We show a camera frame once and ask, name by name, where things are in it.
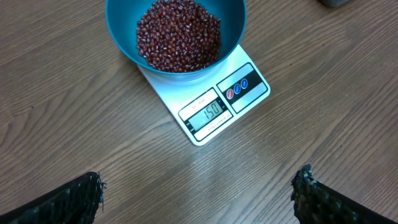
digital scale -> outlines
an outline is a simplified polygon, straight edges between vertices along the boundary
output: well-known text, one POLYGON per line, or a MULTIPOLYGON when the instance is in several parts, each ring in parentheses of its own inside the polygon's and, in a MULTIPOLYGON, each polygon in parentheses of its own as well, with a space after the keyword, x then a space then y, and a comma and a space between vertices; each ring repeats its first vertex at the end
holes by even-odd
POLYGON ((271 92, 240 45, 219 65, 193 75, 171 76, 139 69, 197 146, 206 144, 271 92))

blue plastic bowl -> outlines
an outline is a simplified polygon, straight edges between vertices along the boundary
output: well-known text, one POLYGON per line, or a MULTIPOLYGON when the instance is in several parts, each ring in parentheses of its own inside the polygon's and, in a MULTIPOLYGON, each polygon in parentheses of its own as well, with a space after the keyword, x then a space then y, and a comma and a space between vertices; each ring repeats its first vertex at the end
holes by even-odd
POLYGON ((247 8, 245 0, 195 0, 202 4, 210 14, 221 19, 221 42, 218 61, 199 71, 187 73, 163 72, 150 67, 138 55, 136 27, 137 21, 152 6, 152 0, 106 0, 105 15, 109 31, 116 45, 131 60, 153 72, 166 75, 191 75, 211 69, 226 59, 236 48, 246 28, 247 8))

adzuki beans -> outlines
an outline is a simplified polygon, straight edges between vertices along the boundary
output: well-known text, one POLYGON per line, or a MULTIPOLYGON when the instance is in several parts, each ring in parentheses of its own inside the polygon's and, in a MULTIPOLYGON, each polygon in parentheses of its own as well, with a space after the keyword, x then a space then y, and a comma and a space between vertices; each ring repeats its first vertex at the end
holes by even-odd
POLYGON ((220 22, 193 0, 158 0, 137 22, 138 54, 165 72, 204 69, 218 58, 220 22))

wooden table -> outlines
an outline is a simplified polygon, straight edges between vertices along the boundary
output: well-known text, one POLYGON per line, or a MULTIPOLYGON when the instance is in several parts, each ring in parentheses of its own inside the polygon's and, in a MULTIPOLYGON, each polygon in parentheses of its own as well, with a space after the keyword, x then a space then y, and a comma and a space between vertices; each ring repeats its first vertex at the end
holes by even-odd
POLYGON ((204 147, 115 46, 104 1, 1 5, 0 213, 94 170, 96 223, 298 223, 310 162, 398 221, 398 1, 248 0, 241 44, 272 93, 204 147))

scale base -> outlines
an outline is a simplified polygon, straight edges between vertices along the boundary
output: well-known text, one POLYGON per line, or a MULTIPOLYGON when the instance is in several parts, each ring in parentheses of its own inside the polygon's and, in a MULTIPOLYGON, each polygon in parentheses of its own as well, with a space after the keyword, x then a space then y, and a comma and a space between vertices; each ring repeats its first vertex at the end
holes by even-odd
POLYGON ((240 45, 215 68, 193 75, 162 75, 140 66, 139 69, 197 146, 206 144, 271 93, 269 84, 240 45), (193 123, 198 120, 195 116, 214 102, 225 108, 199 128, 193 123))

